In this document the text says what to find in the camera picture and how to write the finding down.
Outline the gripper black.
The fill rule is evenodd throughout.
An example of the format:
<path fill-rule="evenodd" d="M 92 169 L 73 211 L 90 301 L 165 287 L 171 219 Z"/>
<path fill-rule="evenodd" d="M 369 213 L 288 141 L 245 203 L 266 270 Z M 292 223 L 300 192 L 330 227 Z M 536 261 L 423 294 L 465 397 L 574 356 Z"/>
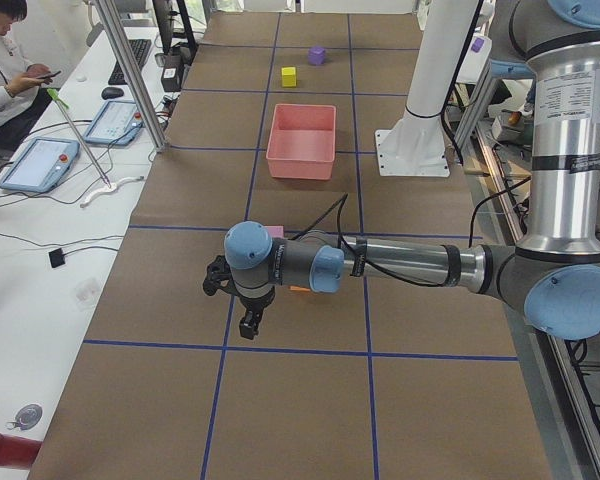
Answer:
<path fill-rule="evenodd" d="M 240 303 L 245 308 L 245 315 L 239 322 L 239 333 L 244 339 L 254 340 L 259 334 L 259 324 L 264 310 L 275 299 L 275 289 L 270 288 L 266 293 L 249 297 L 241 292 L 237 293 Z"/>

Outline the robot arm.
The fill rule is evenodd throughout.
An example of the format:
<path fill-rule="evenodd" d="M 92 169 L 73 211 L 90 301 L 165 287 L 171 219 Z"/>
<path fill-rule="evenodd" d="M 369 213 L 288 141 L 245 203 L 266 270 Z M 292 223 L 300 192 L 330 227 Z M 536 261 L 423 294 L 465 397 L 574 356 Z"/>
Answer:
<path fill-rule="evenodd" d="M 318 234 L 274 238 L 245 221 L 203 283 L 239 298 L 244 338 L 257 335 L 279 285 L 333 293 L 345 276 L 387 276 L 428 288 L 462 286 L 499 299 L 565 340 L 600 332 L 600 1 L 499 1 L 493 55 L 535 77 L 530 213 L 512 246 L 425 245 Z"/>

